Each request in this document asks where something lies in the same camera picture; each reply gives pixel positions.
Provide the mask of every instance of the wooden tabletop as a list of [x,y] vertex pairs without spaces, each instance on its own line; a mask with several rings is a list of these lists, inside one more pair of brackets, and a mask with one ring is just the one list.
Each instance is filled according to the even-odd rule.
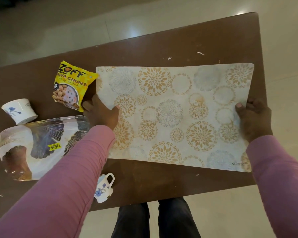
[[[95,71],[97,66],[179,67],[224,63],[255,64],[250,96],[266,101],[261,37],[257,13],[208,21],[187,27],[111,42],[0,68],[0,108],[8,101],[28,98],[37,120],[79,115],[52,99],[61,61]],[[95,92],[91,84],[86,99]],[[0,109],[0,132],[14,126]],[[95,200],[91,210],[118,207],[253,185],[251,173],[189,166],[109,159],[103,174],[115,175],[113,195]],[[0,163],[0,217],[35,181],[14,181]]]

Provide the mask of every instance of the dark trousers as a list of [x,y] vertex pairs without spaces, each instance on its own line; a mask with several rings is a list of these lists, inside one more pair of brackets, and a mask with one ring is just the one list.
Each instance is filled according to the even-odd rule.
[[[201,238],[190,208],[183,197],[158,202],[160,238]],[[149,238],[149,217],[147,203],[120,207],[111,238]]]

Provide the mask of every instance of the yellow snack packet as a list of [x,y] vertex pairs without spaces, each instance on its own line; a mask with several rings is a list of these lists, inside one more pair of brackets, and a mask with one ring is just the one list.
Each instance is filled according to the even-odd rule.
[[83,112],[83,97],[88,85],[96,78],[97,73],[88,72],[63,61],[55,78],[52,98],[68,108]]

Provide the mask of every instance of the pink long-sleeve shirt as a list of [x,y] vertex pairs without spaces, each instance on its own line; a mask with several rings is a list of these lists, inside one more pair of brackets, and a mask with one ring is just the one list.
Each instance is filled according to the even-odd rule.
[[[114,140],[110,128],[91,128],[0,219],[0,237],[78,237]],[[254,140],[246,152],[275,234],[298,237],[298,162],[274,136]]]

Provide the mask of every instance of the ceramic cup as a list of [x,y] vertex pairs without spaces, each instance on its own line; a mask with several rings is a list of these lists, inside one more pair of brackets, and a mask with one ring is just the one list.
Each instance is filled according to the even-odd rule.
[[26,124],[38,116],[26,98],[10,101],[2,105],[1,108],[13,118],[16,125]]
[[[108,176],[112,177],[112,181],[110,183],[107,180]],[[107,175],[101,175],[98,178],[97,187],[94,194],[94,197],[96,198],[98,203],[103,203],[109,198],[109,196],[111,196],[113,192],[113,189],[111,186],[114,180],[115,180],[115,176],[112,173],[108,173]]]

